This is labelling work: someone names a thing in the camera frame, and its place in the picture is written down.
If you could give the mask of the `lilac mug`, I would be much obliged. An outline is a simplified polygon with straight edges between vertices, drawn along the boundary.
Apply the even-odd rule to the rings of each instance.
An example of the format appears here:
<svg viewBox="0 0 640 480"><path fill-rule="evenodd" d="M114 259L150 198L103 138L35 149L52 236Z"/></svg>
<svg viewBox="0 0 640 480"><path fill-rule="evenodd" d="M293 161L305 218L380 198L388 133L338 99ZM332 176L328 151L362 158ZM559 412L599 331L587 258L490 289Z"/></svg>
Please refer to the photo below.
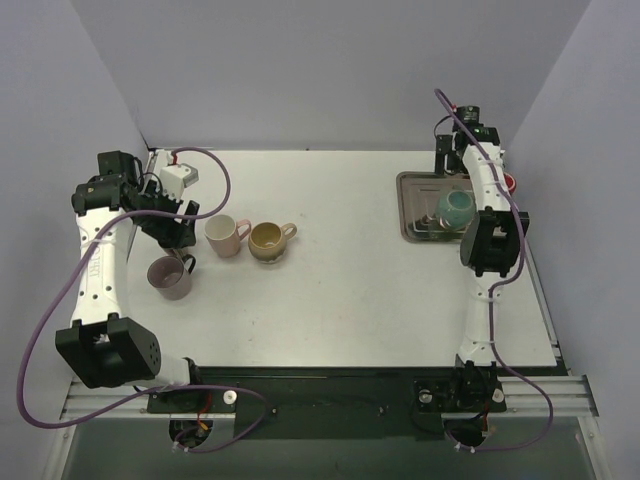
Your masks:
<svg viewBox="0 0 640 480"><path fill-rule="evenodd" d="M192 290L191 274L196 262L192 254L161 257L149 266L147 281L164 299L181 300Z"/></svg>

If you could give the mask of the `pink mug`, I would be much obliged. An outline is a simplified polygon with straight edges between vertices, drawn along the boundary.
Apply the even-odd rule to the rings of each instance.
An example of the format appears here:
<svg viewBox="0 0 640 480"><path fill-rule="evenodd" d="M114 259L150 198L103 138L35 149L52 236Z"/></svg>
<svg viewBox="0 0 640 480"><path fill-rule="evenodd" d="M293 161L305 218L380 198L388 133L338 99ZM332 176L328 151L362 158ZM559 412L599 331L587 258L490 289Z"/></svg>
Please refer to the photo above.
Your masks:
<svg viewBox="0 0 640 480"><path fill-rule="evenodd" d="M231 258L240 252L241 242L251 230L252 224L247 219L236 221L229 215L218 214L206 221L204 235L220 258Z"/></svg>

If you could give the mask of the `teal mug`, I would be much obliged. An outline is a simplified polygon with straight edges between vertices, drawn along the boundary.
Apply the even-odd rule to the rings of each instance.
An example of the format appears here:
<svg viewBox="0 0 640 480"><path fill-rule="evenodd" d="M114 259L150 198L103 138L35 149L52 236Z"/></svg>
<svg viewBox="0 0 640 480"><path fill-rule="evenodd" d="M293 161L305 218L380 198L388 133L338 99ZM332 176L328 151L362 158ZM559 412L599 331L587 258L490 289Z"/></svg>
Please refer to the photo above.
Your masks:
<svg viewBox="0 0 640 480"><path fill-rule="evenodd" d="M443 229L458 231L471 222L475 212L471 194L463 190L451 190L440 196L435 217Z"/></svg>

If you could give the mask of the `red mug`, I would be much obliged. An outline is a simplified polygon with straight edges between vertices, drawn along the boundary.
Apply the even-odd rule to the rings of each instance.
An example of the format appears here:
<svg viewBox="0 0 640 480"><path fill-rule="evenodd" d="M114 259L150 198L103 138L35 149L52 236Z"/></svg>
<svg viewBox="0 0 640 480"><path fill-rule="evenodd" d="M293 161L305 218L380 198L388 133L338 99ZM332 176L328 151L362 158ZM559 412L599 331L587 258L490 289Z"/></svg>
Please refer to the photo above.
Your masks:
<svg viewBox="0 0 640 480"><path fill-rule="evenodd" d="M509 193L513 194L517 188L517 182L515 178L509 173L504 173L504 178L505 178L505 182L508 187Z"/></svg>

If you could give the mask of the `beige round mug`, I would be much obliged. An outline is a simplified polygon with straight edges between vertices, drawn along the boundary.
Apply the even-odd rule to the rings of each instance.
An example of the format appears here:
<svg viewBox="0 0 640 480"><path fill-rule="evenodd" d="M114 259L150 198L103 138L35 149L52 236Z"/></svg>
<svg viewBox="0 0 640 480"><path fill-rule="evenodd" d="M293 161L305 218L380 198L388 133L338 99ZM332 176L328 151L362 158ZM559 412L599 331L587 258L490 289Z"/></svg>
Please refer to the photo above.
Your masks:
<svg viewBox="0 0 640 480"><path fill-rule="evenodd" d="M261 263L274 263L285 254L288 242L297 234L297 226L287 223L279 226L263 222L252 228L249 235L249 251Z"/></svg>

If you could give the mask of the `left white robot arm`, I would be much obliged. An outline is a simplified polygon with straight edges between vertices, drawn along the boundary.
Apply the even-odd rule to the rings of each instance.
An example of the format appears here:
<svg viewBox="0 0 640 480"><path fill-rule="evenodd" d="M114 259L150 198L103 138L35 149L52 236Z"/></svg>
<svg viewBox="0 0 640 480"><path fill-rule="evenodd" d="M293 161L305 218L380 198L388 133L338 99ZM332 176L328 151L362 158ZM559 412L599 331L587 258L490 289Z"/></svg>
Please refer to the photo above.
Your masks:
<svg viewBox="0 0 640 480"><path fill-rule="evenodd" d="M56 333L56 349L90 389L171 387L172 402L195 411L206 388L194 361L162 353L157 337L129 314L127 261L136 228L172 253L195 245L192 216L199 205L181 196L197 182L197 170L169 164L146 179L131 154L103 152L97 162L98 174L72 196L87 263L70 325Z"/></svg>

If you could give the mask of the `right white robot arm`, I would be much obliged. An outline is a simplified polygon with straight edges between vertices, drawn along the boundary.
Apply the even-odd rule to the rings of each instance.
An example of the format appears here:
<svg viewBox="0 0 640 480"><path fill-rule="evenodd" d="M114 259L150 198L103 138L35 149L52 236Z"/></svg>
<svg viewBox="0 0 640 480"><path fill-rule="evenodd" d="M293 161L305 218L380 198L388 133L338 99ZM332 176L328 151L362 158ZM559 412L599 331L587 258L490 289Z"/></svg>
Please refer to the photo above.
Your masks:
<svg viewBox="0 0 640 480"><path fill-rule="evenodd" d="M481 123L477 106L450 106L448 117L452 132L437 137L436 166L469 178L476 208L460 245L470 294L457 362L489 369L502 363L496 356L498 306L504 287L524 269L529 215L518 210L509 190L497 129Z"/></svg>

